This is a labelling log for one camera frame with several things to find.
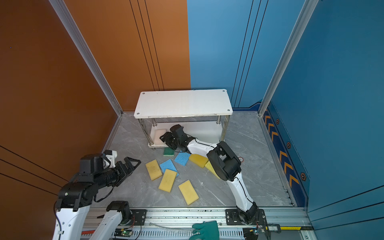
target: yellow sponge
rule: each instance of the yellow sponge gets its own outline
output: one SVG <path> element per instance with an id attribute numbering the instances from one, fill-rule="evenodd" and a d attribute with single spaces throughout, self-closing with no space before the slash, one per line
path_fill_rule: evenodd
<path id="1" fill-rule="evenodd" d="M 204 168 L 205 164 L 208 162 L 208 158 L 203 157 L 199 154 L 191 154 L 189 160 L 196 163 L 199 167 Z"/>
<path id="2" fill-rule="evenodd" d="M 206 164 L 205 164 L 205 167 L 211 171 L 211 173 L 213 173 L 218 179 L 220 179 L 220 177 L 216 174 L 214 168 L 212 167 L 212 164 L 210 161 L 208 161 Z"/>
<path id="3" fill-rule="evenodd" d="M 145 165 L 147 167 L 149 176 L 151 180 L 155 180 L 158 177 L 161 177 L 163 173 L 160 170 L 159 164 L 157 163 L 156 159 L 153 161 L 150 161 Z"/>
<path id="4" fill-rule="evenodd" d="M 159 189 L 170 192 L 173 186 L 173 182 L 175 181 L 177 172 L 166 169 L 163 179 L 161 180 Z"/>
<path id="5" fill-rule="evenodd" d="M 193 188 L 191 182 L 188 180 L 179 185 L 179 189 L 187 202 L 187 205 L 190 205 L 194 201 L 196 201 L 199 196 L 197 195 L 195 189 Z"/>

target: wall panel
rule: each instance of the wall panel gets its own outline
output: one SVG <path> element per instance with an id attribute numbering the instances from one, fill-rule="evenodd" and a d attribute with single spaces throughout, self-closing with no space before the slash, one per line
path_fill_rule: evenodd
<path id="1" fill-rule="evenodd" d="M 141 91 L 190 89 L 186 0 L 65 0 L 124 111 Z"/>
<path id="2" fill-rule="evenodd" d="M 0 159 L 52 182 L 0 161 L 1 238 L 52 239 L 56 193 L 117 116 L 48 0 L 2 1 L 0 22 Z"/>

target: white shelf top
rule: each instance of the white shelf top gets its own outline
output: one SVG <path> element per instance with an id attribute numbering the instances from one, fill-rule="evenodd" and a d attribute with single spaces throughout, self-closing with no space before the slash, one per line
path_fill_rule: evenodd
<path id="1" fill-rule="evenodd" d="M 141 92 L 135 118 L 232 115 L 225 89 Z"/>

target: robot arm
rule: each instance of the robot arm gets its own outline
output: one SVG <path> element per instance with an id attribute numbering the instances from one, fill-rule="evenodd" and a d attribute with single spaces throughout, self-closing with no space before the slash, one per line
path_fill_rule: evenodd
<path id="1" fill-rule="evenodd" d="M 259 208 L 249 195 L 241 174 L 241 162 L 232 149 L 225 142 L 218 144 L 201 142 L 195 137 L 184 133 L 183 127 L 175 125 L 170 128 L 160 139 L 171 149 L 181 149 L 183 152 L 198 154 L 207 157 L 216 174 L 227 182 L 233 195 L 241 221 L 252 224 L 258 215 Z"/>
<path id="2" fill-rule="evenodd" d="M 55 203 L 57 211 L 53 240 L 79 240 L 89 207 L 92 200 L 96 201 L 99 189 L 106 186 L 118 187 L 141 163 L 140 160 L 129 157 L 124 159 L 125 164 L 121 161 L 115 163 L 116 156 L 115 151 L 106 151 L 104 154 L 89 154 L 80 159 L 79 173 L 59 191 Z M 128 202 L 111 202 L 103 224 L 99 225 L 93 237 L 109 239 L 116 226 L 130 217 Z"/>

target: green sponge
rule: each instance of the green sponge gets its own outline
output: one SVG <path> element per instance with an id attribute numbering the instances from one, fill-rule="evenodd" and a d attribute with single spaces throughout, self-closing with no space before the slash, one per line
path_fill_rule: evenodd
<path id="1" fill-rule="evenodd" d="M 175 151 L 173 151 L 169 147 L 166 147 L 166 148 L 164 148 L 163 156 L 175 156 Z"/>

